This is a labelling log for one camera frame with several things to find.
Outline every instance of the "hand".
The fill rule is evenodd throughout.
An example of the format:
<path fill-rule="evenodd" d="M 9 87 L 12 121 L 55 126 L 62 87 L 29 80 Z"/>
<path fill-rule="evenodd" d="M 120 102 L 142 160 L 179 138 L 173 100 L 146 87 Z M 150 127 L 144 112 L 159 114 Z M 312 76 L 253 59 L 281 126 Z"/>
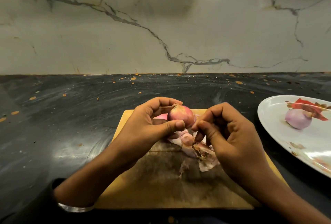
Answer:
<path fill-rule="evenodd" d="M 128 168 L 144 156 L 160 139 L 185 128 L 184 121 L 153 119 L 162 113 L 169 113 L 172 105 L 183 102 L 167 97 L 156 97 L 135 108 L 110 148 L 117 148 Z"/>
<path fill-rule="evenodd" d="M 275 177 L 253 123 L 230 104 L 209 108 L 192 130 L 199 131 L 197 142 L 207 136 L 224 171 L 244 188 L 256 186 L 259 179 L 268 175 Z"/>

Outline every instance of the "black countertop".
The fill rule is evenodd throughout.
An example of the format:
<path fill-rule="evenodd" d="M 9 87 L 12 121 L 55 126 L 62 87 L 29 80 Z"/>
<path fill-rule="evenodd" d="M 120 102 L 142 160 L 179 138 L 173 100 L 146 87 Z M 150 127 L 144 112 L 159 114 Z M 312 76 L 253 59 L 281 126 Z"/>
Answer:
<path fill-rule="evenodd" d="M 257 118 L 263 99 L 283 94 L 330 101 L 331 75 L 0 76 L 0 118 L 6 117 L 0 122 L 0 218 L 21 209 L 52 179 L 68 177 L 93 159 L 110 143 L 123 111 L 156 96 L 179 99 L 190 108 L 229 102 L 254 122 L 292 190 L 331 218 L 331 180 L 284 150 Z"/>

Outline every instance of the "white marble wall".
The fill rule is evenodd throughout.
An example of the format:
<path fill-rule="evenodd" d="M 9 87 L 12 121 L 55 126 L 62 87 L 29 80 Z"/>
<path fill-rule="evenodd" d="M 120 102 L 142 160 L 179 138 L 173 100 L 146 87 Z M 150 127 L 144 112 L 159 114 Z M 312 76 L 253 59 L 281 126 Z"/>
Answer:
<path fill-rule="evenodd" d="M 0 0 L 0 74 L 331 71 L 331 0 Z"/>

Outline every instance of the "bracelet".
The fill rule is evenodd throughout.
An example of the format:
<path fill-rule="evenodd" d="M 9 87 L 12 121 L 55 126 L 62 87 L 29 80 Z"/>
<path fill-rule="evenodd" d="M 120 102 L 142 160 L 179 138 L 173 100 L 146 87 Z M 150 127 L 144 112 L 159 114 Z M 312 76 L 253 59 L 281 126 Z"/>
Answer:
<path fill-rule="evenodd" d="M 62 208 L 66 212 L 71 213 L 85 213 L 94 209 L 94 205 L 88 207 L 74 207 L 74 206 L 67 206 L 61 203 L 58 203 L 58 206 Z"/>

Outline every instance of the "cutting board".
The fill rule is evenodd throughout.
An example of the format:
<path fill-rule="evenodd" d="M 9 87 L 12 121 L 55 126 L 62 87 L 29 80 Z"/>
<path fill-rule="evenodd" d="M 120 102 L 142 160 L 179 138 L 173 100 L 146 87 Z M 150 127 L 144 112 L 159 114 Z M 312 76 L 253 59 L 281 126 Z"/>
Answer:
<path fill-rule="evenodd" d="M 202 115 L 206 109 L 192 109 Z M 133 110 L 126 110 L 113 140 L 122 130 Z M 181 163 L 188 157 L 180 147 L 158 141 L 138 162 L 118 176 L 97 200 L 101 209 L 155 208 L 232 208 L 253 209 L 260 203 L 229 178 L 220 165 L 200 172 L 192 159 L 189 170 L 179 177 Z M 268 164 L 285 184 L 275 165 L 265 153 Z"/>

